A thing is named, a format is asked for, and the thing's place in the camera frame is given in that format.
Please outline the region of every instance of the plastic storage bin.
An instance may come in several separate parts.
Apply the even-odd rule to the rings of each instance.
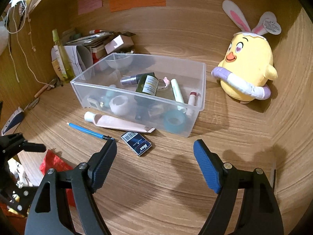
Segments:
[[[154,72],[159,79],[176,79],[185,103],[175,101],[171,85],[166,90],[157,90],[156,96],[150,96],[136,93],[137,85],[120,84],[121,77],[147,72]],[[101,59],[71,81],[83,107],[182,136],[189,136],[199,112],[204,109],[205,83],[205,63],[116,53]],[[192,91],[198,94],[196,106],[186,104]]]

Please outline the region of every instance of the white fluffy object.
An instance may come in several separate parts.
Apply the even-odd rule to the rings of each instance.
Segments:
[[[0,25],[0,56],[7,46],[9,40],[9,32],[5,26]]]

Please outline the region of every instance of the hand cream tube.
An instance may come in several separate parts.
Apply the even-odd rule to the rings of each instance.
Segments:
[[[109,129],[117,129],[129,132],[153,132],[155,130],[155,128],[129,122],[112,116],[94,114],[90,111],[85,113],[84,118],[87,122],[94,123],[96,126]]]

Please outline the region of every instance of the white tube cap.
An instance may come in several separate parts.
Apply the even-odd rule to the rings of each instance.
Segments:
[[[93,123],[94,122],[94,116],[95,116],[96,114],[94,114],[94,113],[92,113],[92,112],[90,112],[90,111],[87,111],[86,113],[85,113],[85,115],[84,115],[84,118],[85,118],[85,120],[87,121],[87,122],[90,122],[90,123]]]

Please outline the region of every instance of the toy tag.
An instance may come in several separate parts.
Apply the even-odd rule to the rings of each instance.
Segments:
[[[270,19],[264,20],[263,26],[265,30],[271,34],[277,35],[281,33],[281,26],[273,20],[270,20]]]

